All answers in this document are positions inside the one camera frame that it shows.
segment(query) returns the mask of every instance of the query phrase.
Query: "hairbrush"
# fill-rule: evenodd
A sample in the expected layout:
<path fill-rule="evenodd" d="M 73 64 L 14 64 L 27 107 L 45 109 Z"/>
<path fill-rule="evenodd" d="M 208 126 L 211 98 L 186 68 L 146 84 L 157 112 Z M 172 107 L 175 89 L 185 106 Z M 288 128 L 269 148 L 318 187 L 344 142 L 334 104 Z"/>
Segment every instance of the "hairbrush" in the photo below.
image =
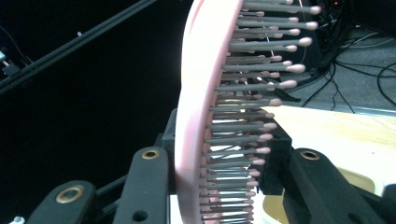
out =
<path fill-rule="evenodd" d="M 262 91 L 296 86 L 276 82 L 279 72 L 301 73 L 302 64 L 282 61 L 274 52 L 309 46 L 300 29 L 316 22 L 266 17 L 267 12 L 318 14 L 319 7 L 293 6 L 292 0 L 196 0 L 183 37 L 177 107 L 175 170 L 183 223 L 252 223 L 254 189 L 260 175 L 252 164 L 269 153 L 264 142 L 276 125 L 263 107 L 281 105 Z M 282 39 L 283 36 L 295 39 Z"/>

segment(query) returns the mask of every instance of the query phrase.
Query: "white cable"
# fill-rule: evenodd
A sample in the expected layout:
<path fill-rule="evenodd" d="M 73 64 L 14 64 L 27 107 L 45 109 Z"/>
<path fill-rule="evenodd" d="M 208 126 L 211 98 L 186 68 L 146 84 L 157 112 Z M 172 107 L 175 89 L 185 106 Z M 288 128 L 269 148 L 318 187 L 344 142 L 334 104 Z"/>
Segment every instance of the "white cable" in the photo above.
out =
<path fill-rule="evenodd" d="M 352 48 L 352 49 L 367 49 L 367 48 L 372 48 L 372 47 L 377 47 L 377 46 L 380 46 L 380 45 L 387 44 L 388 42 L 390 42 L 392 40 L 394 40 L 394 38 L 391 38 L 391 39 L 389 39 L 387 41 L 384 41 L 382 43 L 379 43 L 379 44 L 367 45 L 367 46 L 351 46 L 350 48 Z"/>
<path fill-rule="evenodd" d="M 353 44 L 356 44 L 356 43 L 358 43 L 358 42 L 361 42 L 362 40 L 367 39 L 368 37 L 373 36 L 373 35 L 378 35 L 378 33 L 372 33 L 372 34 L 366 35 L 366 36 L 364 36 L 364 37 L 362 37 L 362 38 L 360 38 L 360 39 L 358 39 L 358 40 L 356 40 L 356 41 L 353 41 Z M 349 45 L 350 45 L 350 44 L 341 46 L 341 48 L 344 49 L 344 48 L 348 47 Z"/>

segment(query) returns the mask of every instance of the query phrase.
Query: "wooden table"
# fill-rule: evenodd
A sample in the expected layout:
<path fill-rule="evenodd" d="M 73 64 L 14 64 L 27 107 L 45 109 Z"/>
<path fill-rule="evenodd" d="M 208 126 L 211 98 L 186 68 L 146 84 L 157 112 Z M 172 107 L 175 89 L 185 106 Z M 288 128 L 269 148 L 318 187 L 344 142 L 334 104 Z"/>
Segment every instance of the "wooden table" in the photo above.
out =
<path fill-rule="evenodd" d="M 284 105 L 265 109 L 275 113 L 294 148 L 317 150 L 335 166 L 372 178 L 381 190 L 396 183 L 396 118 Z"/>

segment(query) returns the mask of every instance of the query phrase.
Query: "black cable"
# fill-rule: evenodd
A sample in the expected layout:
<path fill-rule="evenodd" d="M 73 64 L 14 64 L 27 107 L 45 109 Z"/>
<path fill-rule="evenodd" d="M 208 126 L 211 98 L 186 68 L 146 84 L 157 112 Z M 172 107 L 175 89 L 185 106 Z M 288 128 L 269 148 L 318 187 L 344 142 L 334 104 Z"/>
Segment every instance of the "black cable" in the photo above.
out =
<path fill-rule="evenodd" d="M 331 73 L 331 75 L 330 75 L 330 77 L 329 78 L 326 78 L 327 79 L 327 82 L 322 86 L 322 87 L 320 87 L 317 91 L 315 91 L 304 103 L 303 103 L 303 105 L 302 105 L 302 107 L 305 107 L 311 100 L 312 100 L 312 98 L 314 98 L 318 93 L 320 93 L 330 82 L 332 82 L 333 84 L 334 84 L 334 87 L 335 87 L 335 89 L 336 89 L 336 92 L 335 92 L 335 94 L 332 96 L 332 109 L 331 110 L 334 110 L 334 108 L 335 108 L 335 96 L 337 95 L 337 93 L 339 93 L 340 94 L 340 96 L 341 96 L 341 98 L 343 99 L 343 101 L 347 104 L 347 106 L 349 107 L 349 109 L 352 111 L 352 113 L 354 113 L 355 114 L 355 111 L 353 110 L 353 108 L 352 108 L 352 106 L 349 104 L 349 102 L 347 101 L 347 99 L 344 97 L 344 95 L 340 92 L 340 89 L 338 88 L 338 84 L 337 83 L 335 83 L 335 81 L 334 81 L 334 75 L 335 75 L 335 71 L 336 71 L 336 68 L 337 68 L 337 66 L 335 65 L 335 63 L 332 63 L 332 67 L 333 67 L 333 70 L 331 71 L 331 69 L 329 68 L 329 73 Z"/>
<path fill-rule="evenodd" d="M 26 56 L 24 56 L 24 54 L 21 52 L 20 47 L 15 42 L 14 38 L 12 38 L 12 35 L 3 26 L 0 26 L 0 30 L 2 30 L 7 35 L 7 37 L 11 40 L 12 44 L 17 49 L 17 52 L 21 55 L 21 57 L 25 60 L 25 62 L 32 63 L 32 61 L 29 60 Z"/>
<path fill-rule="evenodd" d="M 384 68 L 379 72 L 378 76 L 376 77 L 376 86 L 378 87 L 379 92 L 381 93 L 381 95 L 382 95 L 386 100 L 388 100 L 391 104 L 393 104 L 393 105 L 396 106 L 396 102 L 394 102 L 392 99 L 390 99 L 390 97 L 388 97 L 388 96 L 384 93 L 384 91 L 382 90 L 382 87 L 381 87 L 381 83 L 380 83 L 380 81 L 379 81 L 379 80 L 381 79 L 382 75 L 385 73 L 385 71 L 387 71 L 390 67 L 392 67 L 392 66 L 395 65 L 395 64 L 396 64 L 396 63 L 391 63 L 390 65 L 384 67 Z"/>
<path fill-rule="evenodd" d="M 335 69 L 331 74 L 331 78 L 334 76 L 335 74 Z M 330 83 L 330 79 L 327 79 L 326 83 L 321 86 L 317 91 L 315 91 L 302 105 L 301 107 L 306 107 L 306 105 L 316 96 L 318 95 L 318 93 L 320 93 L 328 84 Z"/>
<path fill-rule="evenodd" d="M 287 93 L 292 93 L 294 91 L 298 91 L 300 89 L 306 88 L 314 83 L 316 83 L 317 81 L 321 80 L 327 73 L 329 73 L 329 67 L 327 68 L 327 70 L 325 72 L 323 71 L 316 71 L 314 75 L 312 75 L 312 77 L 309 77 L 307 79 L 301 80 L 301 81 L 297 81 L 297 86 L 287 90 Z"/>
<path fill-rule="evenodd" d="M 359 69 L 346 66 L 346 64 L 349 64 L 349 65 L 356 65 L 356 66 L 364 66 L 364 67 L 381 68 L 381 69 L 384 68 L 384 67 L 382 67 L 382 66 L 370 65 L 370 64 L 343 63 L 343 62 L 339 62 L 339 61 L 335 61 L 335 63 L 336 63 L 337 65 L 340 65 L 340 66 L 342 66 L 342 67 L 345 67 L 346 69 L 349 69 L 349 70 L 354 71 L 354 72 L 361 73 L 361 74 L 366 75 L 366 76 L 369 76 L 369 77 L 378 77 L 378 75 L 374 75 L 374 74 L 371 74 L 371 73 L 366 73 L 366 72 L 361 71 L 361 70 L 359 70 Z M 389 70 L 389 71 L 392 71 L 393 73 L 396 73 L 396 70 L 394 70 L 394 69 L 388 69 L 388 70 Z M 394 78 L 394 77 L 396 77 L 396 76 L 386 76 L 386 77 L 381 77 L 381 78 Z"/>

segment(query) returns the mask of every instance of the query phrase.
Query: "bolt hole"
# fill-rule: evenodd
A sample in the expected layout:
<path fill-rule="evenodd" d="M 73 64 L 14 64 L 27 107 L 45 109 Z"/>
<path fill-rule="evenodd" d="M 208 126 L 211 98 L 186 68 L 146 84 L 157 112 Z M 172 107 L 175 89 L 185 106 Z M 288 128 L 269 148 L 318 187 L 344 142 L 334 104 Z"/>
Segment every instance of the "bolt hole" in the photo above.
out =
<path fill-rule="evenodd" d="M 320 156 L 313 151 L 302 151 L 301 155 L 307 160 L 317 161 L 320 159 Z"/>
<path fill-rule="evenodd" d="M 56 202 L 71 203 L 81 197 L 83 192 L 84 187 L 79 185 L 64 189 L 56 196 Z"/>
<path fill-rule="evenodd" d="M 134 213 L 132 216 L 132 220 L 136 222 L 142 222 L 146 219 L 148 219 L 149 214 L 146 211 L 137 211 Z"/>
<path fill-rule="evenodd" d="M 157 149 L 151 149 L 143 152 L 142 157 L 146 160 L 152 160 L 160 156 L 160 151 Z"/>

